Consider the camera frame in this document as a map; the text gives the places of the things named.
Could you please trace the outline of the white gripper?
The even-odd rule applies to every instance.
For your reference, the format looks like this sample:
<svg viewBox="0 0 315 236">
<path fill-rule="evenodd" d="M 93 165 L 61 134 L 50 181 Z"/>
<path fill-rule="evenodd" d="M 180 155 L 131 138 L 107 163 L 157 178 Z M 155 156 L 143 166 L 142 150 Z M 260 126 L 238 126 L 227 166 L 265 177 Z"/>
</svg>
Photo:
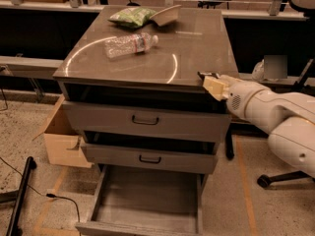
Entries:
<svg viewBox="0 0 315 236">
<path fill-rule="evenodd" d="M 253 121 L 264 116 L 267 106 L 262 95 L 271 90 L 259 83 L 243 81 L 231 76 L 221 75 L 218 79 L 206 77 L 204 89 L 217 101 L 226 101 L 228 110 L 242 120 Z"/>
</svg>

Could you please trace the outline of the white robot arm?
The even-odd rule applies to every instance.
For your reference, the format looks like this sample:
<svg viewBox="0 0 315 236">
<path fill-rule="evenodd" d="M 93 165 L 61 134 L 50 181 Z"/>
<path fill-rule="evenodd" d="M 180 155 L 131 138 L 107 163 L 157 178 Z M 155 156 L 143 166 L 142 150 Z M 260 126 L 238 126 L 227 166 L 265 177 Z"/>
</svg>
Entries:
<svg viewBox="0 0 315 236">
<path fill-rule="evenodd" d="M 315 177 L 315 98 L 276 93 L 257 82 L 201 73 L 204 89 L 227 110 L 268 135 L 270 150 L 295 169 Z"/>
</svg>

